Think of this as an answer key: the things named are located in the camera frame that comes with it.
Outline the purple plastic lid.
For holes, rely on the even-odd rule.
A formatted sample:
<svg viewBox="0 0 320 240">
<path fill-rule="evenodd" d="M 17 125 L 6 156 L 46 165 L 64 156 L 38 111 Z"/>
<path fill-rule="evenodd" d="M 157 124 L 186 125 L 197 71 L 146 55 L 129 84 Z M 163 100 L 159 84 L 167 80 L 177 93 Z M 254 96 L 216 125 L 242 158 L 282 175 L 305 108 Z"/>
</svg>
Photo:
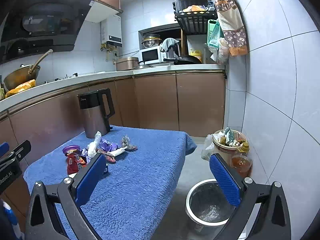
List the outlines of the purple plastic lid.
<svg viewBox="0 0 320 240">
<path fill-rule="evenodd" d="M 81 148 L 78 145 L 69 145 L 63 148 L 62 152 L 65 156 L 67 156 L 70 153 L 73 153 L 74 151 L 80 151 Z"/>
</svg>

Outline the purple plastic bag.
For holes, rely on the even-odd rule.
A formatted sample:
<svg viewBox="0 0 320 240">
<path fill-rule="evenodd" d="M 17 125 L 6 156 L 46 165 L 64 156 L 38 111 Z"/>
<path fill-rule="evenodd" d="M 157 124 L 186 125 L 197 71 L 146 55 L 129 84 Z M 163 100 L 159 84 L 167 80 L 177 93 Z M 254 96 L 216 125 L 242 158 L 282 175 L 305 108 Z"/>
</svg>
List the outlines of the purple plastic bag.
<svg viewBox="0 0 320 240">
<path fill-rule="evenodd" d="M 89 145 L 86 148 L 83 148 L 81 150 L 81 156 L 85 158 L 86 163 L 89 163 L 89 161 L 92 159 L 91 157 L 88 156 L 88 148 L 89 148 Z M 98 151 L 112 152 L 117 150 L 118 148 L 119 148 L 118 144 L 114 142 L 109 142 L 106 139 L 101 139 L 101 141 L 99 142 L 99 145 L 96 148 L 96 152 Z M 106 159 L 110 163 L 116 162 L 115 157 L 110 154 L 106 156 Z"/>
</svg>

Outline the white tissue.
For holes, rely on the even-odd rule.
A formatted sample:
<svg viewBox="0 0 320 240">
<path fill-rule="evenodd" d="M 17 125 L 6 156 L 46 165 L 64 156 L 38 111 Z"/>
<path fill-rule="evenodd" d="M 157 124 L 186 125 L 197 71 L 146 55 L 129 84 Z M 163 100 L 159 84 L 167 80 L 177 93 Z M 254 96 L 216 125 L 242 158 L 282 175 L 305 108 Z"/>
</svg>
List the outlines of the white tissue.
<svg viewBox="0 0 320 240">
<path fill-rule="evenodd" d="M 116 156 L 119 156 L 121 155 L 122 153 L 124 153 L 126 151 L 127 147 L 121 147 L 121 148 L 118 148 L 117 150 L 114 150 L 114 151 L 111 151 L 111 152 L 107 152 L 107 154 L 111 157 L 116 157 Z"/>
</svg>

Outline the silver red wrapper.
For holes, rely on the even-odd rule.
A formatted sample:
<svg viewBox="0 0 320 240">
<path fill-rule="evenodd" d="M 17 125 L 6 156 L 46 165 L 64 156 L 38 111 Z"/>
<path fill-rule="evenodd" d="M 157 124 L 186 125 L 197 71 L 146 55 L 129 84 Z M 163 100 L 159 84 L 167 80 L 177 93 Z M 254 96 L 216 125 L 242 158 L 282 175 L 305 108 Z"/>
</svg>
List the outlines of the silver red wrapper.
<svg viewBox="0 0 320 240">
<path fill-rule="evenodd" d="M 122 148 L 125 148 L 126 151 L 136 151 L 138 147 L 136 145 L 131 144 L 130 138 L 125 135 L 121 139 L 121 146 Z"/>
</svg>

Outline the white rimmed metal trash bin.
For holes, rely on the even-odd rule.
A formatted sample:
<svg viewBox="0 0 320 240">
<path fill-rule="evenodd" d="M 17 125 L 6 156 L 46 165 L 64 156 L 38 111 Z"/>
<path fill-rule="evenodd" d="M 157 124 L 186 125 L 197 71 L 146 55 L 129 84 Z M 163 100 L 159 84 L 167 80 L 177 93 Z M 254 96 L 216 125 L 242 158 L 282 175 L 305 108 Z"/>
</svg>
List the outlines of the white rimmed metal trash bin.
<svg viewBox="0 0 320 240">
<path fill-rule="evenodd" d="M 191 230 L 199 235 L 214 235 L 228 222 L 235 210 L 229 204 L 216 179 L 195 184 L 185 199 L 185 212 Z"/>
</svg>

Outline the brown kitchen cabinets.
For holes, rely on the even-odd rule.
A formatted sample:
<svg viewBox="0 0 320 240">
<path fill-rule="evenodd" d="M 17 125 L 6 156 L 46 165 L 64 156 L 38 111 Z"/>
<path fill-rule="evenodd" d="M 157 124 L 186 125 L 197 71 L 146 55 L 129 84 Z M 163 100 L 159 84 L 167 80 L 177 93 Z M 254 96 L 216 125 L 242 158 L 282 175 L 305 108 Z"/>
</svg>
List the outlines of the brown kitchen cabinets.
<svg viewBox="0 0 320 240">
<path fill-rule="evenodd" d="M 184 131 L 194 137 L 223 127 L 225 77 L 221 72 L 118 72 L 67 87 L 56 81 L 3 100 L 1 142 L 15 148 L 29 140 L 31 152 L 21 162 L 27 168 L 83 131 L 77 96 L 103 88 L 110 89 L 116 111 L 112 125 Z"/>
</svg>

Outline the amber oil bottle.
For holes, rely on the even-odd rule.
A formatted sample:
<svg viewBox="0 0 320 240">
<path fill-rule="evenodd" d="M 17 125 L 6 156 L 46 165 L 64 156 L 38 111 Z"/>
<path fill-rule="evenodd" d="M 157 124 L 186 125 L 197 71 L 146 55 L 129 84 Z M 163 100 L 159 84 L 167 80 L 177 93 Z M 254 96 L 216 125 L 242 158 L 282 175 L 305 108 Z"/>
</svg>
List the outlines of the amber oil bottle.
<svg viewBox="0 0 320 240">
<path fill-rule="evenodd" d="M 248 156 L 249 154 L 249 143 L 244 141 L 241 146 L 238 147 L 237 151 L 232 155 L 230 159 L 230 166 L 234 168 L 242 178 L 248 176 L 252 167 L 253 161 Z"/>
</svg>

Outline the yellow snack bag on counter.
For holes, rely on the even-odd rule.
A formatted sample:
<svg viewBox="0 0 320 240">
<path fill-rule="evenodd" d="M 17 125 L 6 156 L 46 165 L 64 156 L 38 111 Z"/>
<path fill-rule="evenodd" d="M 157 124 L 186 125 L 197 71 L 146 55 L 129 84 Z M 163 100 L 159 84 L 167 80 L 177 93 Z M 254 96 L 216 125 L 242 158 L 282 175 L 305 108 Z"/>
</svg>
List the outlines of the yellow snack bag on counter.
<svg viewBox="0 0 320 240">
<path fill-rule="evenodd" d="M 29 80 L 25 83 L 22 83 L 19 86 L 17 86 L 16 88 L 9 90 L 5 94 L 5 98 L 8 98 L 8 97 L 15 95 L 15 94 L 18 94 L 18 93 L 23 92 L 25 90 L 31 89 L 31 88 L 35 87 L 35 85 L 36 85 L 35 79 Z"/>
</svg>

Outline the black steel electric kettle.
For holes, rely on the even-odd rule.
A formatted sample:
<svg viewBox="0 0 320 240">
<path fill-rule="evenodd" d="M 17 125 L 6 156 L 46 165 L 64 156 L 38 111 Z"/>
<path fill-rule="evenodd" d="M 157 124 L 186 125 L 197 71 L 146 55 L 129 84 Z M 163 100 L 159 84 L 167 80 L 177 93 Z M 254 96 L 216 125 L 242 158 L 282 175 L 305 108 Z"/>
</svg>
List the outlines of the black steel electric kettle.
<svg viewBox="0 0 320 240">
<path fill-rule="evenodd" d="M 77 97 L 86 137 L 92 139 L 97 132 L 101 135 L 110 132 L 109 118 L 115 115 L 111 90 L 95 90 Z"/>
</svg>

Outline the white plastic bag beside bucket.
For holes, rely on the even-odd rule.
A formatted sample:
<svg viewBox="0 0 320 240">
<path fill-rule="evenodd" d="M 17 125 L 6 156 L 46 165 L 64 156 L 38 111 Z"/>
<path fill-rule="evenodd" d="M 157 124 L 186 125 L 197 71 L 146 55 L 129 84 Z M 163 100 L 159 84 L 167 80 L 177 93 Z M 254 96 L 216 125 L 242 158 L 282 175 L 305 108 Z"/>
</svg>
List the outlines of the white plastic bag beside bucket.
<svg viewBox="0 0 320 240">
<path fill-rule="evenodd" d="M 209 161 L 210 156 L 213 155 L 216 151 L 215 144 L 213 142 L 213 134 L 207 135 L 203 143 L 203 150 L 201 151 L 201 158 Z"/>
</svg>

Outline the black range hood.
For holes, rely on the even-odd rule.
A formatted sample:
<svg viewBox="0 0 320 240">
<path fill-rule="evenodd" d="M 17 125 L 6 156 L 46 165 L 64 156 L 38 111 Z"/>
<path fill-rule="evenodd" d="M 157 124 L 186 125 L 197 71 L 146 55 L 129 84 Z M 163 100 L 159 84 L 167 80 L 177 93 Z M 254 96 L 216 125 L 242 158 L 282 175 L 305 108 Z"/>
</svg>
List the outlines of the black range hood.
<svg viewBox="0 0 320 240">
<path fill-rule="evenodd" d="M 3 21 L 1 63 L 72 51 L 93 0 L 17 0 Z"/>
</svg>

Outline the white gas water heater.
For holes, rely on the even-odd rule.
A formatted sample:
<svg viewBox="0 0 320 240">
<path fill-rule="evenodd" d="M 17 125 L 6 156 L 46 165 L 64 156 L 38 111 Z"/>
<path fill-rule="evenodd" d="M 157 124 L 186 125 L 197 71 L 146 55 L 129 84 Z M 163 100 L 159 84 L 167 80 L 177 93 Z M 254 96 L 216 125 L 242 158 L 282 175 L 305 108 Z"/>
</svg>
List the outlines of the white gas water heater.
<svg viewBox="0 0 320 240">
<path fill-rule="evenodd" d="M 122 47 L 121 17 L 113 15 L 100 22 L 101 43 Z"/>
</svg>

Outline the white microwave oven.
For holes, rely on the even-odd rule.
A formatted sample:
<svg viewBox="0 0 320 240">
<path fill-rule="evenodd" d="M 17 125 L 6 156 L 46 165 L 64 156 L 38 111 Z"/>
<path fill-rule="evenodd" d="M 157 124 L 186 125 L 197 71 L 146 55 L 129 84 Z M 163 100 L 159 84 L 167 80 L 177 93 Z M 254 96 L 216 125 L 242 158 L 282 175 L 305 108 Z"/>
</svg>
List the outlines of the white microwave oven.
<svg viewBox="0 0 320 240">
<path fill-rule="evenodd" d="M 145 48 L 139 51 L 139 64 L 157 64 L 163 63 L 165 52 L 161 52 L 160 46 Z"/>
</svg>

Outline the green plastic bag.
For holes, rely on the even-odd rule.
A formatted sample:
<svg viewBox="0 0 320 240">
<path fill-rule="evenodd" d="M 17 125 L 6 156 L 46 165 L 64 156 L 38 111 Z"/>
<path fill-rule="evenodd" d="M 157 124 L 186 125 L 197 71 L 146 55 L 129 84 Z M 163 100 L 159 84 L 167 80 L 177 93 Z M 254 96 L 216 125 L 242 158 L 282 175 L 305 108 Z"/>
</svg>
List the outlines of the green plastic bag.
<svg viewBox="0 0 320 240">
<path fill-rule="evenodd" d="M 218 20 L 208 20 L 207 45 L 215 50 L 219 49 L 219 39 L 223 37 Z"/>
</svg>

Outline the black dish rack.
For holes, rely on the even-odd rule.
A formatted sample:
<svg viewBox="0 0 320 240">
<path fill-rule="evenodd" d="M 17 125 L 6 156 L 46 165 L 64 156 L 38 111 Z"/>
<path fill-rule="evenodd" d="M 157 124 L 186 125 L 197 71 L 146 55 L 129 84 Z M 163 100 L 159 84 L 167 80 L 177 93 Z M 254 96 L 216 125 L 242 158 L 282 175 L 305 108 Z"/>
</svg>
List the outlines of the black dish rack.
<svg viewBox="0 0 320 240">
<path fill-rule="evenodd" d="M 185 35 L 204 35 L 208 33 L 208 22 L 217 19 L 210 0 L 174 0 L 172 7 Z"/>
</svg>

